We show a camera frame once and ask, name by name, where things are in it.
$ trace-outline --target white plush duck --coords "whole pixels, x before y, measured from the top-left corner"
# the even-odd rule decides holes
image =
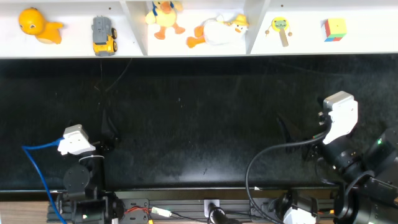
[[[187,45],[190,48],[207,43],[210,45],[222,45],[237,41],[248,30],[246,16],[239,14],[231,23],[225,22],[223,16],[206,20],[202,26],[195,28],[195,37],[188,37]]]

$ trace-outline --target colorful cube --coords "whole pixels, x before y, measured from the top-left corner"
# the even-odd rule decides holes
[[[347,34],[346,21],[344,19],[328,19],[322,26],[322,34],[325,42],[340,41]]]

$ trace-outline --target stuffed animal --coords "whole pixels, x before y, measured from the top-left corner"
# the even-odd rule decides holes
[[[155,33],[155,37],[159,40],[166,38],[166,29],[173,27],[176,34],[182,34],[185,29],[179,27],[176,23],[177,13],[175,10],[182,11],[182,4],[178,1],[153,1],[153,8],[145,18],[147,24],[158,24],[160,25],[160,31]]]
[[[246,16],[239,14],[232,22],[225,22],[223,16],[206,20],[202,26],[195,28],[195,37],[188,37],[187,45],[194,48],[201,43],[222,45],[237,41],[248,30]]]
[[[60,44],[61,35],[58,29],[63,27],[60,22],[48,22],[35,8],[25,9],[19,15],[21,30],[29,35],[35,35],[37,40],[45,44]]]

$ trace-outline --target toy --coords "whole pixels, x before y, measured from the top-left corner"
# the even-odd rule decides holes
[[[147,24],[160,25],[160,31],[155,33],[155,37],[159,40],[164,40],[166,38],[165,33],[168,27],[173,27],[176,34],[182,34],[185,29],[179,27],[176,23],[178,11],[182,11],[182,4],[177,1],[153,1],[153,9],[145,18]]]
[[[118,33],[112,28],[112,22],[107,17],[94,18],[93,25],[93,45],[97,56],[111,56],[118,50],[116,38]]]
[[[35,8],[25,9],[19,15],[21,30],[29,35],[35,35],[37,40],[45,44],[60,44],[61,35],[58,29],[63,27],[60,22],[48,22]]]
[[[222,45],[241,39],[248,30],[246,16],[239,14],[232,22],[225,22],[223,16],[206,20],[195,28],[195,37],[188,37],[187,45],[194,48],[201,43]]]
[[[344,19],[327,19],[321,29],[325,42],[340,41],[347,34]]]
[[[282,41],[282,46],[283,47],[289,46],[289,43],[287,42],[285,30],[287,30],[287,28],[289,28],[289,33],[287,34],[289,37],[291,37],[293,35],[293,33],[290,31],[290,26],[289,26],[288,20],[285,19],[284,17],[276,17],[275,19],[273,19],[271,22],[271,26],[269,26],[268,29],[266,30],[266,37],[268,36],[269,29],[271,27],[274,31],[279,33],[280,40]]]

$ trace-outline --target white bracket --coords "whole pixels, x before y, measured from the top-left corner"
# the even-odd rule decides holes
[[[79,155],[83,152],[94,151],[95,147],[88,142],[88,136],[81,124],[66,128],[63,133],[63,140],[60,141],[58,151],[62,155]]]
[[[340,91],[323,101],[324,109],[331,110],[331,129],[323,140],[329,144],[338,137],[349,134],[358,122],[358,102],[354,96]]]

